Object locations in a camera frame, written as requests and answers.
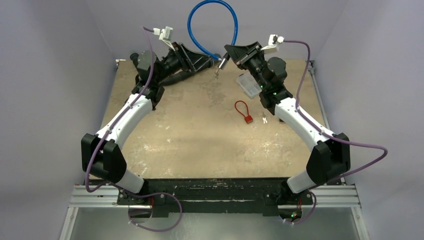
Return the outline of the red cable lock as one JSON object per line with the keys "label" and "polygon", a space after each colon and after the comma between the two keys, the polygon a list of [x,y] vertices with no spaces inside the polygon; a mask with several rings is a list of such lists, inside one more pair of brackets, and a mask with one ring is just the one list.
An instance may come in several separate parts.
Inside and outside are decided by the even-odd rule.
{"label": "red cable lock", "polygon": [[[239,106],[240,105],[244,105],[244,108],[245,108],[245,110],[240,110],[239,109]],[[245,102],[245,101],[243,101],[243,100],[237,100],[235,103],[234,103],[234,109],[240,114],[240,115],[242,115],[243,116],[243,119],[244,119],[244,121],[247,123],[247,124],[250,124],[250,123],[252,123],[254,120],[253,120],[253,117],[250,115],[250,111],[249,111],[249,107],[248,107],[248,105],[247,105],[247,103]]]}

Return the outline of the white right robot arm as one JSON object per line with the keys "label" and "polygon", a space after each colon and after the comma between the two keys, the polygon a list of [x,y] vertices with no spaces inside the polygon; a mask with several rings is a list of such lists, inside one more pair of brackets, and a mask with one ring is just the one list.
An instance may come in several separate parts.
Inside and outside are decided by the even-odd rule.
{"label": "white right robot arm", "polygon": [[235,65],[249,71],[259,84],[262,106],[288,124],[310,150],[305,169],[282,183],[280,196],[284,202],[292,204],[301,192],[326,184],[350,170],[350,147],[344,143],[348,137],[319,124],[297,103],[284,85],[288,74],[283,59],[266,59],[258,42],[245,46],[227,44],[224,48]]}

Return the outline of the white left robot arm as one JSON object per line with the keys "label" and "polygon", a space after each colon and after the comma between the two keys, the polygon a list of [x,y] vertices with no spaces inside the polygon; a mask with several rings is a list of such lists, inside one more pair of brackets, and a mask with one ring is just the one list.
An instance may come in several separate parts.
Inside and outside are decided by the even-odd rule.
{"label": "white left robot arm", "polygon": [[93,175],[129,191],[138,205],[146,203],[149,191],[145,180],[129,170],[122,148],[139,124],[156,109],[165,88],[162,82],[175,73],[193,76],[214,65],[212,56],[173,42],[166,56],[158,58],[152,50],[130,55],[137,75],[135,86],[119,112],[95,134],[81,139],[81,163],[87,176]]}

